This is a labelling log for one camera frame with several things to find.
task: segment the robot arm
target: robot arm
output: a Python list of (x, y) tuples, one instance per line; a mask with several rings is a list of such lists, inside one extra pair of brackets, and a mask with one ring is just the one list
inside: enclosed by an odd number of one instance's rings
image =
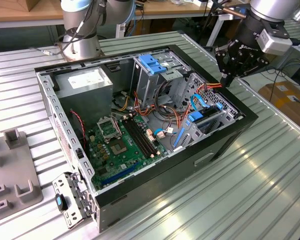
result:
[(61, 0), (65, 35), (58, 53), (69, 60), (101, 54), (97, 27), (128, 22), (134, 15), (134, 0)]
[(251, 0), (234, 38), (215, 49), (224, 87), (235, 77), (248, 76), (268, 65), (265, 54), (283, 55), (292, 45), (300, 44), (284, 28), (284, 20), (294, 13), (300, 19), (298, 7), (300, 0)]

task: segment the open computer tower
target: open computer tower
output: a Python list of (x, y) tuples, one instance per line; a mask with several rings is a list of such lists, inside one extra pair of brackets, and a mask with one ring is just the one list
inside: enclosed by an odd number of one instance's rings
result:
[(215, 161), (257, 119), (175, 45), (37, 68), (71, 167), (53, 181), (73, 228), (101, 232)]

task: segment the blue cable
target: blue cable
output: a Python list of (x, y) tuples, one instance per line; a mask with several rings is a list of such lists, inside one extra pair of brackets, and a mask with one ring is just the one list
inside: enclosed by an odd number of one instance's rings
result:
[(135, 13), (133, 14), (133, 17), (134, 17), (134, 19), (133, 19), (133, 28), (132, 28), (131, 32), (129, 33), (128, 37), (131, 36), (131, 34), (134, 32), (134, 30), (136, 28), (136, 14)]
[(197, 98), (199, 100), (199, 103), (202, 105), (202, 107), (204, 107), (204, 108), (210, 108), (210, 106), (205, 103), (205, 101), (202, 99), (202, 97), (199, 94), (193, 94), (190, 97), (190, 103), (191, 103), (191, 106), (193, 107), (193, 109), (195, 111), (198, 111), (198, 109), (197, 109), (197, 107), (196, 107), (196, 105), (194, 103), (194, 98)]
[(161, 131), (162, 131), (162, 132), (165, 132), (165, 133), (168, 133), (168, 134), (170, 134), (170, 133), (171, 133), (171, 134), (176, 134), (176, 132), (168, 132), (168, 131), (166, 131), (166, 130), (163, 130), (162, 128), (158, 128), (157, 130), (154, 131), (153, 135), (156, 136), (156, 135), (157, 135), (159, 132), (161, 132)]
[(157, 129), (157, 130), (154, 131), (153, 135), (157, 135), (161, 131), (163, 131), (163, 129), (159, 128), (159, 129)]

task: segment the slotted metal surface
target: slotted metal surface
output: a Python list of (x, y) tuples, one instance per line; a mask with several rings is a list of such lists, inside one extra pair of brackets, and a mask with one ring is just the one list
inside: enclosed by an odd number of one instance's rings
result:
[[(215, 78), (218, 66), (187, 36), (158, 33), (101, 41), (106, 55), (177, 44)], [(259, 118), (218, 160), (98, 235), (92, 220), (69, 231), (51, 185), (69, 171), (47, 118), (33, 67), (60, 57), (0, 53), (0, 132), (25, 131), (44, 199), (0, 220), (0, 239), (297, 239), (300, 131), (243, 83), (230, 90)]]
[(284, 21), (284, 28), (291, 38), (300, 39), (300, 23), (293, 20)]

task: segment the green circuit board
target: green circuit board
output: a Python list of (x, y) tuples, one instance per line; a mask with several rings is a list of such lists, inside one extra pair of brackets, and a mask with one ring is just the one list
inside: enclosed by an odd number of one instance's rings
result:
[[(147, 136), (148, 129), (143, 119), (137, 115), (133, 118), (142, 134)], [(92, 183), (97, 190), (100, 190), (109, 184), (116, 182), (134, 173), (159, 159), (163, 159), (167, 152), (165, 148), (157, 141), (151, 143), (156, 151), (153, 157), (145, 157), (140, 151), (138, 145), (130, 136), (122, 120), (117, 121), (121, 132), (120, 138), (112, 138), (105, 142), (98, 126), (90, 129), (89, 135), (89, 160), (95, 171), (92, 177)], [(112, 132), (111, 126), (107, 126), (108, 131)]]

